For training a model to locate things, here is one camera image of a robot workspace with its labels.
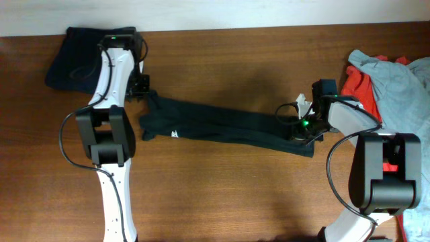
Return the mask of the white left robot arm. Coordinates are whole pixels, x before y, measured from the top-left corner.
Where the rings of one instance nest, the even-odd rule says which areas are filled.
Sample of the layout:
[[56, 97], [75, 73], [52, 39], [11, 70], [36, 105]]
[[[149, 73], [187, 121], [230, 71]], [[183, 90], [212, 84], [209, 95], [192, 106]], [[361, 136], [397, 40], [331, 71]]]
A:
[[87, 108], [76, 115], [86, 156], [96, 170], [103, 201], [104, 241], [135, 242], [130, 168], [136, 137], [124, 104], [149, 91], [143, 73], [146, 42], [134, 28], [107, 34], [99, 42], [101, 72]]

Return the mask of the dark green t-shirt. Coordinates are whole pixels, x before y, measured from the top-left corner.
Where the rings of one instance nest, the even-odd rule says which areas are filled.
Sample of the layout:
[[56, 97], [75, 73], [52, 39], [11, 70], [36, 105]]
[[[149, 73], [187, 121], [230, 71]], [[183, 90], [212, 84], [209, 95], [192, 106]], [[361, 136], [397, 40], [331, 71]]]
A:
[[149, 113], [139, 118], [142, 139], [157, 135], [251, 145], [303, 157], [314, 156], [314, 143], [294, 139], [293, 126], [280, 123], [272, 114], [232, 110], [147, 95]]

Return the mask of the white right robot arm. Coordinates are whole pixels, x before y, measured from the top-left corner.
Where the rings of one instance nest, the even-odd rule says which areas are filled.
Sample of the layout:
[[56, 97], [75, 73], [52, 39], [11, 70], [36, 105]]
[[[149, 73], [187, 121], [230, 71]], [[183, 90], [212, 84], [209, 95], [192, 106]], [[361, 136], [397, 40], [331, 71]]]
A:
[[[313, 83], [312, 101], [300, 94], [292, 106], [298, 114], [293, 123], [296, 140], [311, 143], [326, 132], [344, 136], [326, 160], [329, 185], [344, 210], [320, 230], [319, 241], [373, 241], [378, 226], [419, 205], [421, 141], [417, 135], [385, 129], [356, 97], [338, 94], [332, 79]], [[348, 202], [339, 195], [331, 175], [333, 154], [347, 141], [355, 148]]]

